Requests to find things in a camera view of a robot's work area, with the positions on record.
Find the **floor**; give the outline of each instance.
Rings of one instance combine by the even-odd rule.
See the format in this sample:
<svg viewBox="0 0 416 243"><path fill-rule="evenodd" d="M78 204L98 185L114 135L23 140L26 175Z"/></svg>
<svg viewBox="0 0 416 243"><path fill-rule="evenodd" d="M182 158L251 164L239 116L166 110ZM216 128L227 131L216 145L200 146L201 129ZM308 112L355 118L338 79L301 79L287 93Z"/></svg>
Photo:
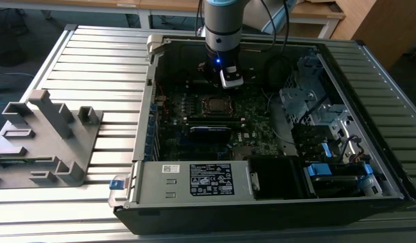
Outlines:
<svg viewBox="0 0 416 243"><path fill-rule="evenodd" d="M53 11L51 15L53 19L45 20L39 10L26 10L25 20L30 32L19 37L19 43L27 52L29 61L15 67L0 67L0 73L23 72L35 75L67 24L110 27L129 26L125 14ZM154 16L153 26L161 29L194 30L194 20L196 18L190 17L166 16L161 19ZM259 33L257 30L251 28L245 28L245 32ZM410 56L402 57L390 72L416 104L416 58L412 60ZM31 78L29 76L0 76L0 103L18 101L30 82ZM5 122L0 116L0 128Z"/></svg>

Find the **barcode sticker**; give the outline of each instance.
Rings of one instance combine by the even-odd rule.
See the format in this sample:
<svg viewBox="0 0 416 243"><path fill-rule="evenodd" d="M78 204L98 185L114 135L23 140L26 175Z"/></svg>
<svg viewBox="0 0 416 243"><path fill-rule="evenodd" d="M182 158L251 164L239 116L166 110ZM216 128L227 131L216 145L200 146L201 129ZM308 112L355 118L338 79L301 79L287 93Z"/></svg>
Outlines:
<svg viewBox="0 0 416 243"><path fill-rule="evenodd" d="M136 4L117 4L118 7L136 8Z"/></svg>
<svg viewBox="0 0 416 243"><path fill-rule="evenodd" d="M180 173L180 165L162 165L164 173Z"/></svg>

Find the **warning label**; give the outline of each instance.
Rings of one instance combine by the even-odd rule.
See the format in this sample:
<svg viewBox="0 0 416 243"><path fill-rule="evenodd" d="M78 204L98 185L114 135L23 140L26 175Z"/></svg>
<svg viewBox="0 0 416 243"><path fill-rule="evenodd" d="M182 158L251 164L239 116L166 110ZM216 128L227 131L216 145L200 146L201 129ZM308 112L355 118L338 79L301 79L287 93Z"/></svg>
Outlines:
<svg viewBox="0 0 416 243"><path fill-rule="evenodd" d="M235 195L231 164L190 165L193 196Z"/></svg>

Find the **aluminum extrusion table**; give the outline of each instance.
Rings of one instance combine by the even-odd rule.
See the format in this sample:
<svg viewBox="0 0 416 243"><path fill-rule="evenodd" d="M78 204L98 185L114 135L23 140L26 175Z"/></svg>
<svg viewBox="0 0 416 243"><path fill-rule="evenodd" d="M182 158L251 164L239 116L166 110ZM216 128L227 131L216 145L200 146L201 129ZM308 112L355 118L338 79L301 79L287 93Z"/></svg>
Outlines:
<svg viewBox="0 0 416 243"><path fill-rule="evenodd" d="M152 33L192 32L67 26L22 97L49 89L54 102L70 109L89 105L105 116L85 185L78 188L0 190L0 242L220 241L293 238L293 242L416 242L416 206L375 215L342 227L269 232L137 236L108 205L109 182L132 167L141 99L149 62L146 41ZM247 35L252 38L269 36ZM366 46L354 41L292 38L324 43L351 81L372 119L416 183L416 108ZM120 191L118 199L125 199Z"/></svg>

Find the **desk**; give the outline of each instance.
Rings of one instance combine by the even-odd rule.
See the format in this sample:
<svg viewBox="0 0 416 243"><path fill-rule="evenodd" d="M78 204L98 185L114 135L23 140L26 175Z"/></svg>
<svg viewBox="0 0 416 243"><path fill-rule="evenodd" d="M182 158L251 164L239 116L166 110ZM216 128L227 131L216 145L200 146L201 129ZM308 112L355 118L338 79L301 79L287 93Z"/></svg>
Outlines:
<svg viewBox="0 0 416 243"><path fill-rule="evenodd" d="M0 0L2 8L59 10L77 12L101 12L137 14L142 29L152 28L152 16L196 17L198 0ZM292 23L324 25L319 38L329 38L344 13L333 12L327 4L304 2L292 12Z"/></svg>
<svg viewBox="0 0 416 243"><path fill-rule="evenodd" d="M152 15L196 17L198 0L141 0L138 8L141 25L148 29L152 27ZM317 37L331 38L339 21L344 18L346 14L333 12L328 4L304 2L295 7L291 22L324 25Z"/></svg>
<svg viewBox="0 0 416 243"><path fill-rule="evenodd" d="M0 8L138 14L141 0L0 0Z"/></svg>

